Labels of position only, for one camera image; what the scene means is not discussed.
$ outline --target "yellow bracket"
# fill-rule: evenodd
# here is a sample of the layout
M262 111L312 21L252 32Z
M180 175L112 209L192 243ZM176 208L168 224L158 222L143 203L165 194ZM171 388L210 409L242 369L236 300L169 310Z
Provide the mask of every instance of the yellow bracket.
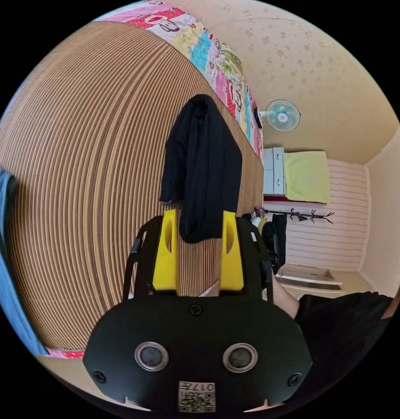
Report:
M157 248L153 288L178 292L177 211L165 211Z
M242 288L243 271L236 215L229 211L223 211L220 289L224 291L241 291Z

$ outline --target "white striped wall panel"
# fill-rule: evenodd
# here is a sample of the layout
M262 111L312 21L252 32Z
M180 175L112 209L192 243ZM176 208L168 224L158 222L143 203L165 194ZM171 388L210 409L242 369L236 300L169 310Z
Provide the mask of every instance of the white striped wall panel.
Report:
M325 220L287 219L286 263L314 268L357 271L367 235L369 196L366 168L329 160L331 202L329 204L265 202L267 210L335 214Z

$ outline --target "screw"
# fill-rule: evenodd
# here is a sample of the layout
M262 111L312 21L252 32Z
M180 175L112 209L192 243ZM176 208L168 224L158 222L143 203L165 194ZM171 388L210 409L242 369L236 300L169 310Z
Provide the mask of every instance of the screw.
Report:
M191 304L188 310L193 316L199 316L203 312L203 308L199 304Z
M301 374L297 373L297 374L293 374L288 380L287 380L287 385L289 387L294 387L295 385L299 384L301 381Z
M100 384L104 384L106 382L105 375L101 371L94 371L92 373L95 381L98 381Z

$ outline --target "qr code label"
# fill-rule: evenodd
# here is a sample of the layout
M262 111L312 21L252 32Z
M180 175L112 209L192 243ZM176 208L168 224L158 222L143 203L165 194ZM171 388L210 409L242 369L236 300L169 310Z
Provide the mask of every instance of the qr code label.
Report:
M216 411L214 383L180 381L178 388L180 412L211 413Z

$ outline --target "black clothing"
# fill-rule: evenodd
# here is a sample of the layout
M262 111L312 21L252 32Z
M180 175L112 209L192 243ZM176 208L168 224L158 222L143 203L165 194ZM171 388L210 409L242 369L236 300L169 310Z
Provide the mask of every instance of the black clothing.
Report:
M303 331L313 365L286 403L311 397L347 375L388 325L389 319L381 317L391 301L377 292L334 299L304 295L295 320Z
M213 99L191 98L166 143L160 201L182 206L188 243L222 237L223 211L236 212L242 154Z

